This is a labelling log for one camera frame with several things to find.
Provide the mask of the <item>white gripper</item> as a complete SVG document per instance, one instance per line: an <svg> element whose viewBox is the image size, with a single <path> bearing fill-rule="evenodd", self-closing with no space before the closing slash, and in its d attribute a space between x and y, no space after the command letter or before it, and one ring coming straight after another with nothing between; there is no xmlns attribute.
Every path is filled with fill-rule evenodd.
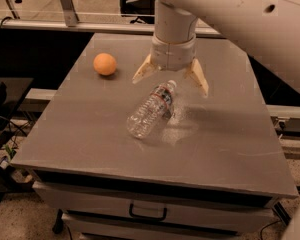
<svg viewBox="0 0 300 240"><path fill-rule="evenodd" d="M153 36L150 55L135 72L132 83L137 84L159 70L178 71L188 67L184 76L193 82L203 97L207 97L209 85L199 60L195 58L195 44L196 37L184 43L173 44L163 42Z"/></svg>

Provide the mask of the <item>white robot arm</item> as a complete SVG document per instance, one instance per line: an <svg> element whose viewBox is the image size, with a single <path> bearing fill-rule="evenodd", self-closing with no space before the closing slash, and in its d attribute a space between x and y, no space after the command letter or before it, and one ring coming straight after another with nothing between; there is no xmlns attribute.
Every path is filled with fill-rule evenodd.
<svg viewBox="0 0 300 240"><path fill-rule="evenodd" d="M156 0L151 51L133 81L185 70L207 95L209 85L195 52L198 20L300 94L300 0Z"/></svg>

